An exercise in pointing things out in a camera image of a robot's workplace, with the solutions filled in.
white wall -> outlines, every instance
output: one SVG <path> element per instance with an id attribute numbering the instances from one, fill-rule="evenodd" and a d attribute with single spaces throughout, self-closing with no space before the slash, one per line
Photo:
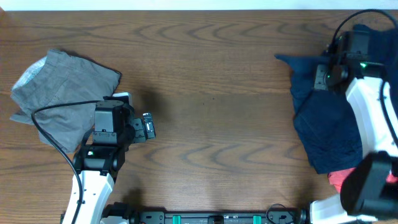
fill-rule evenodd
<path id="1" fill-rule="evenodd" d="M 0 0 L 5 11 L 398 9 L 398 0 Z"/>

cable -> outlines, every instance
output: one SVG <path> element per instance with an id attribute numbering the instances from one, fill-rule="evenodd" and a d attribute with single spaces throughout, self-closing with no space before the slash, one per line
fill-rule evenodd
<path id="1" fill-rule="evenodd" d="M 335 46 L 337 33 L 340 31 L 341 27 L 347 21 L 349 21 L 351 18 L 353 18 L 354 16 L 357 16 L 357 15 L 365 13 L 365 12 L 376 12 L 376 13 L 382 14 L 383 16 L 386 16 L 393 23 L 393 25 L 395 27 L 395 30 L 398 31 L 398 22 L 397 22 L 397 20 L 392 15 L 390 15 L 388 12 L 380 10 L 380 9 L 365 9 L 365 10 L 362 10 L 362 11 L 359 11 L 359 12 L 355 12 L 354 14 L 350 15 L 347 19 L 345 19 L 337 27 L 337 29 L 335 31 L 335 34 L 333 35 L 333 38 L 331 40 L 331 44 L 330 44 L 331 48 L 334 48 L 334 46 Z M 392 60 L 392 66 L 396 66 L 397 64 L 398 64 L 398 52 L 396 52 L 396 54 L 394 56 L 394 59 Z M 394 140 L 395 145 L 398 147 L 398 137 L 397 137 L 396 132 L 394 131 L 394 127 L 392 126 L 390 117 L 389 117 L 388 112 L 387 112 L 386 103 L 384 102 L 384 86 L 386 85 L 386 78 L 383 77 L 382 80 L 383 81 L 382 81 L 382 84 L 381 84 L 380 90 L 379 90 L 379 92 L 380 92 L 379 98 L 380 98 L 380 102 L 381 102 L 381 109 L 382 109 L 382 112 L 383 112 L 383 115 L 384 115 L 384 119 L 386 120 L 387 126 L 388 126 L 388 128 L 390 130 L 392 139 Z"/>
<path id="2" fill-rule="evenodd" d="M 77 216 L 79 214 L 79 210 L 80 210 L 80 206 L 81 203 L 83 201 L 83 186 L 81 184 L 81 180 L 79 178 L 79 175 L 77 174 L 77 171 L 75 169 L 75 167 L 73 166 L 72 161 L 69 159 L 69 157 L 62 151 L 61 147 L 47 134 L 47 132 L 44 131 L 44 129 L 42 127 L 40 127 L 40 125 L 38 124 L 38 122 L 36 121 L 36 113 L 43 111 L 43 110 L 47 110 L 47 109 L 52 109 L 52 108 L 58 108 L 58 107 L 62 107 L 62 106 L 74 106 L 74 105 L 83 105 L 83 104 L 88 104 L 88 103 L 97 103 L 99 102 L 99 100 L 91 100 L 91 101 L 83 101 L 83 102 L 77 102 L 77 103 L 64 103 L 64 104 L 59 104 L 59 105 L 53 105 L 53 106 L 46 106 L 40 109 L 35 110 L 32 113 L 32 121 L 35 124 L 36 128 L 40 131 L 40 133 L 42 133 L 42 135 L 55 147 L 55 149 L 67 160 L 68 164 L 70 165 L 70 167 L 72 168 L 73 173 L 76 176 L 76 180 L 77 180 L 77 184 L 79 186 L 79 201 L 77 201 L 77 207 L 76 207 L 76 211 L 75 214 L 73 216 L 72 219 L 72 224 L 74 224 L 76 222 Z"/>
<path id="3" fill-rule="evenodd" d="M 282 208 L 286 208 L 285 205 L 282 205 L 282 204 L 279 204 L 279 203 L 275 203 L 275 204 L 271 205 L 271 206 L 267 209 L 267 211 L 266 211 L 266 218 L 268 219 L 269 222 L 271 222 L 271 224 L 276 224 L 276 223 L 274 223 L 274 221 L 272 221 L 272 220 L 268 217 L 268 213 L 269 213 L 269 210 L 272 209 L 272 208 L 275 207 L 275 206 L 280 206 L 280 207 L 282 207 Z M 293 222 L 292 222 L 292 223 L 294 223 L 295 216 L 294 216 L 291 212 L 289 212 L 289 211 L 288 211 L 287 213 L 289 213 L 289 215 L 291 215 L 291 216 L 293 217 Z"/>

blue towel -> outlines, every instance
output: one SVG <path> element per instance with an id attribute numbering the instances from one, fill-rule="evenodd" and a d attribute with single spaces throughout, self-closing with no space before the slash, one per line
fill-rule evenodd
<path id="1" fill-rule="evenodd" d="M 396 30 L 379 32 L 365 25 L 355 25 L 355 30 L 370 32 L 369 54 L 371 61 L 384 63 L 391 98 L 398 111 L 398 73 L 392 66 L 397 52 Z M 292 87 L 295 111 L 294 128 L 301 139 L 308 161 L 318 174 L 356 167 L 362 160 L 362 143 L 354 112 L 345 95 L 329 91 L 314 91 L 313 83 L 318 64 L 327 65 L 329 56 L 291 57 L 276 55 L 293 69 Z"/>

pink cloth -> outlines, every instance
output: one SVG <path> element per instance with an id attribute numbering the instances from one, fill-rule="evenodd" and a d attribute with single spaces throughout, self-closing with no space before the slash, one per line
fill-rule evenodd
<path id="1" fill-rule="evenodd" d="M 355 170 L 355 168 L 350 168 L 350 169 L 330 172 L 329 175 L 328 175 L 329 184 L 333 184 L 335 186 L 335 189 L 337 190 L 337 192 L 340 193 L 341 186 L 343 185 L 343 181 L 354 170 Z M 390 175 L 388 175 L 388 177 L 386 179 L 386 182 L 388 182 L 388 183 L 397 183 L 398 182 L 398 177 L 394 177 L 392 174 L 390 174 Z"/>

wooden tabletop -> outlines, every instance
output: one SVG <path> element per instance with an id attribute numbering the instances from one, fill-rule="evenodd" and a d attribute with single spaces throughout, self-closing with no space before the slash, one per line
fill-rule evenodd
<path id="1" fill-rule="evenodd" d="M 0 22 L 0 223 L 58 223 L 72 171 L 33 126 L 9 120 L 23 71 L 62 49 L 123 76 L 157 138 L 130 147 L 108 203 L 167 210 L 307 206 L 336 193 L 292 124 L 292 71 L 352 11 L 7 12 Z M 386 26 L 372 15 L 356 22 Z"/>

